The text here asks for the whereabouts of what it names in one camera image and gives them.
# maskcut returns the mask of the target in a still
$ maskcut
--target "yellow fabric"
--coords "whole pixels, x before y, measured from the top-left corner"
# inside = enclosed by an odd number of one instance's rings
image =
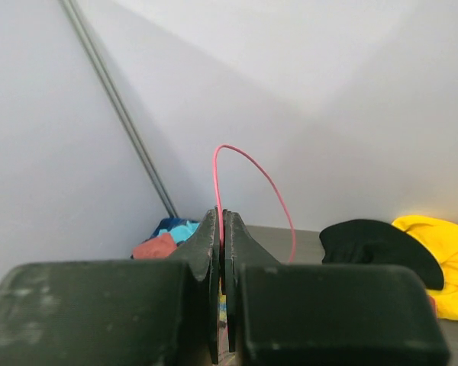
[[[392,225],[416,238],[438,261],[444,289],[427,292],[436,302],[438,317],[458,320],[458,225],[416,215],[399,217]]]

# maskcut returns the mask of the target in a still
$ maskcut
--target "red cable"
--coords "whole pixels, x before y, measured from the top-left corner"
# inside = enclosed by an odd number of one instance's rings
[[[260,170],[260,172],[263,173],[263,175],[266,177],[266,179],[268,179],[269,183],[272,185],[273,190],[275,191],[276,195],[278,196],[278,199],[280,200],[280,204],[282,204],[283,210],[285,211],[285,215],[287,216],[287,219],[289,219],[290,230],[292,231],[292,251],[290,252],[289,263],[293,262],[294,257],[295,257],[295,251],[297,249],[297,238],[295,236],[295,229],[293,227],[292,218],[290,217],[289,210],[287,209],[287,206],[285,204],[285,201],[282,198],[282,195],[280,194],[278,188],[275,186],[275,183],[273,183],[273,180],[270,178],[268,173],[265,172],[265,169],[263,169],[261,165],[256,162],[255,159],[253,159],[251,156],[246,154],[243,150],[238,149],[237,147],[234,147],[231,145],[227,145],[225,143],[220,145],[217,149],[215,149],[214,158],[212,159],[212,168],[214,172],[215,199],[217,200],[217,212],[219,216],[219,236],[221,238],[221,251],[224,250],[224,220],[222,217],[222,202],[221,202],[221,195],[219,193],[219,179],[217,176],[217,155],[219,151],[223,148],[231,149],[245,156],[247,159],[249,159]]]

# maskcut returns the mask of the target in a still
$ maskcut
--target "gray rod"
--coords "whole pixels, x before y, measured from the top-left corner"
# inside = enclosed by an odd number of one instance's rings
[[[127,135],[131,139],[131,142],[136,149],[139,159],[143,163],[146,173],[151,178],[151,181],[154,184],[154,187],[163,202],[166,211],[171,217],[177,217],[176,208],[173,205],[173,202],[169,198],[168,192],[166,191],[161,179],[154,168],[153,162],[147,153],[146,147],[143,143],[143,140],[140,138],[139,132],[135,127],[127,108],[122,102],[122,98],[115,88],[115,84],[112,81],[110,75],[108,74],[105,63],[103,62],[100,53],[95,47],[92,37],[90,36],[87,27],[85,26],[84,19],[82,18],[82,12],[79,10],[78,4],[75,0],[60,0],[62,3],[68,18],[71,20],[73,28],[75,28],[78,37],[85,48],[86,53],[88,54],[92,65],[100,78],[102,84],[104,85],[105,91],[107,92],[108,97],[112,105],[114,106],[119,119],[121,120],[124,128],[127,132]]]

